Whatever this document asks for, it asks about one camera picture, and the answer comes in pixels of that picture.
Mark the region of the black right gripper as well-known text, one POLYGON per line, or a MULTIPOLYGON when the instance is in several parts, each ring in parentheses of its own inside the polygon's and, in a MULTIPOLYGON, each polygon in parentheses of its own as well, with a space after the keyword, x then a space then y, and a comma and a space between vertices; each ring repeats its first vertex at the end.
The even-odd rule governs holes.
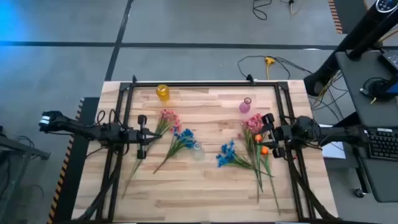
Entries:
POLYGON ((266 146, 272 150, 274 158, 283 158, 288 152, 291 152, 289 142, 292 140, 292 131, 289 125, 274 126, 274 116, 272 113, 268 113, 262 117, 262 126, 259 134, 269 132, 268 142, 262 142, 262 146, 266 146))

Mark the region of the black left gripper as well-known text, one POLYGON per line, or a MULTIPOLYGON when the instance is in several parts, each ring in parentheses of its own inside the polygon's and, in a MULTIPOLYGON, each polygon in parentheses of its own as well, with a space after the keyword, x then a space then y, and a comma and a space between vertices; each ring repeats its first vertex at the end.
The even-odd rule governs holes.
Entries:
MULTIPOLYGON (((146 138, 146 135, 144 134, 144 128, 147 123, 147 116, 140 114, 137 118, 137 123, 139 125, 139 130, 134 130, 134 128, 129 128, 127 132, 127 146, 129 147, 130 144, 138 144, 137 148, 137 158, 138 159, 144 159, 146 157, 146 152, 143 150, 143 143, 146 138)), ((154 133, 149 129, 146 129, 146 134, 150 136, 154 136, 151 138, 146 139, 146 143, 150 144, 153 141, 156 141, 158 139, 162 138, 162 134, 159 133, 154 133)))

